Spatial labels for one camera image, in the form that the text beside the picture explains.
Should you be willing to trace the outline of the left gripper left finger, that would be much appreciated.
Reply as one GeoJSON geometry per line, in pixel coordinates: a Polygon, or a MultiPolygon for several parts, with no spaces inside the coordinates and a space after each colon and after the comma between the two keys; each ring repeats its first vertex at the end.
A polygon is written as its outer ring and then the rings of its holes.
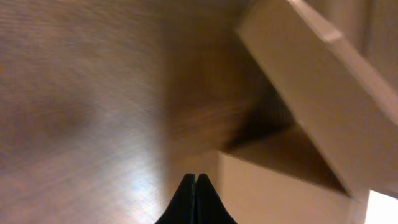
{"type": "Polygon", "coordinates": [[[164,213],[155,224],[193,224],[195,211],[194,174],[185,174],[164,213]]]}

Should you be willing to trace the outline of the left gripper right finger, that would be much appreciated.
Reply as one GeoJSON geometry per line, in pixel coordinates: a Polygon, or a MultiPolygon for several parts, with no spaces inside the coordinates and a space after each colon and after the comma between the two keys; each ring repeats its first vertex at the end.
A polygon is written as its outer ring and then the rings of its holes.
{"type": "Polygon", "coordinates": [[[224,207],[211,180],[200,174],[195,186],[195,223],[237,224],[224,207]]]}

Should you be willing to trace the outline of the cardboard box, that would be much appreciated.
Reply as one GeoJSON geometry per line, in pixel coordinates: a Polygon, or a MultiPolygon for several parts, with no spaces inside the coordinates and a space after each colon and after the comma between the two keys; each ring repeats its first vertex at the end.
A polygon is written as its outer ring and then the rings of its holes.
{"type": "Polygon", "coordinates": [[[256,1],[236,33],[353,204],[349,223],[379,223],[397,182],[397,92],[344,33],[305,1],[256,1]]]}

